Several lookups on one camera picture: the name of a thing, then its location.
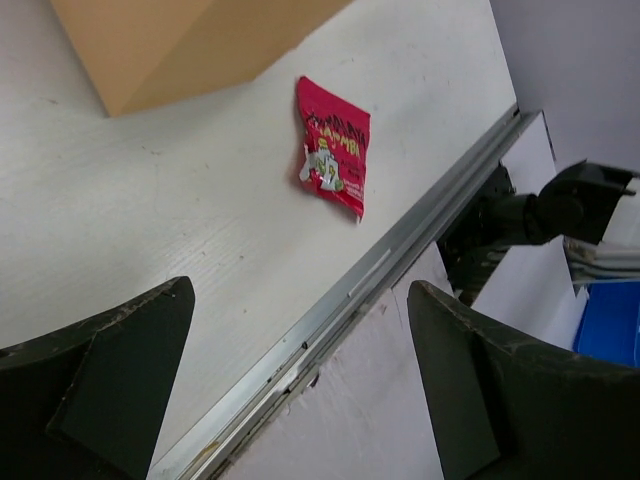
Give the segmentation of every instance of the gray surface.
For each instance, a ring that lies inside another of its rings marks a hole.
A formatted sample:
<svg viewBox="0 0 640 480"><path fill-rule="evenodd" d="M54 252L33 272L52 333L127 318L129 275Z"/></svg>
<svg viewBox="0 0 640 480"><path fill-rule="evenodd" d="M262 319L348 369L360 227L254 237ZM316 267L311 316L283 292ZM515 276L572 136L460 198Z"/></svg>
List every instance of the gray surface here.
<svg viewBox="0 0 640 480"><path fill-rule="evenodd" d="M544 109L559 165L640 169L640 2L491 4L518 103Z"/></svg>

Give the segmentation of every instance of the cardboard box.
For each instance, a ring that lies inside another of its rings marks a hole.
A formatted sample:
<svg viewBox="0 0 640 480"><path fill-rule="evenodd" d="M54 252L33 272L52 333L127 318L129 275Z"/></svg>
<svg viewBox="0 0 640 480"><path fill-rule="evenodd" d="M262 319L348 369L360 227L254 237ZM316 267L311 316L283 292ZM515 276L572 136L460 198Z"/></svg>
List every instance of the cardboard box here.
<svg viewBox="0 0 640 480"><path fill-rule="evenodd" d="M351 1L51 0L112 116L252 80Z"/></svg>

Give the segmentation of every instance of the candy wrapper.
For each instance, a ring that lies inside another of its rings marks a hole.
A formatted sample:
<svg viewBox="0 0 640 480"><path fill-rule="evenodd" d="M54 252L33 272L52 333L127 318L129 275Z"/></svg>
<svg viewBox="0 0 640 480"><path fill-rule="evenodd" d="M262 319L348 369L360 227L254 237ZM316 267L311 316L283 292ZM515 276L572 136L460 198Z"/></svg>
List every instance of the candy wrapper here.
<svg viewBox="0 0 640 480"><path fill-rule="evenodd" d="M298 107L306 127L302 184L362 218L371 116L307 77L298 81Z"/></svg>

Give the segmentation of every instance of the blue bin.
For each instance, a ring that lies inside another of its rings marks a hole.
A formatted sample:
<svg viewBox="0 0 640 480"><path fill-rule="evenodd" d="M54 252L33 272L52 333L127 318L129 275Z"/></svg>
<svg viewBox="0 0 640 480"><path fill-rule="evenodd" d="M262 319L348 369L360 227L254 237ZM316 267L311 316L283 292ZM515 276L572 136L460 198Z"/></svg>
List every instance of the blue bin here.
<svg viewBox="0 0 640 480"><path fill-rule="evenodd" d="M640 367L640 282L595 284L574 350L613 363Z"/></svg>

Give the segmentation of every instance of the white tabletop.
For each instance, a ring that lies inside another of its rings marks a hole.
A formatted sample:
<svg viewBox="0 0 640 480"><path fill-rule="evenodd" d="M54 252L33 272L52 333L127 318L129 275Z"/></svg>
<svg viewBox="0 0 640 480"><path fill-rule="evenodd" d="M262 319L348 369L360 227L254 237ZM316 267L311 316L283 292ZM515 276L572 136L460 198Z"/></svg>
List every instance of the white tabletop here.
<svg viewBox="0 0 640 480"><path fill-rule="evenodd" d="M356 0L254 82L107 119L46 0L0 0L0 347L176 275L164 454L515 102L488 0ZM303 193L296 77L372 114L360 225Z"/></svg>

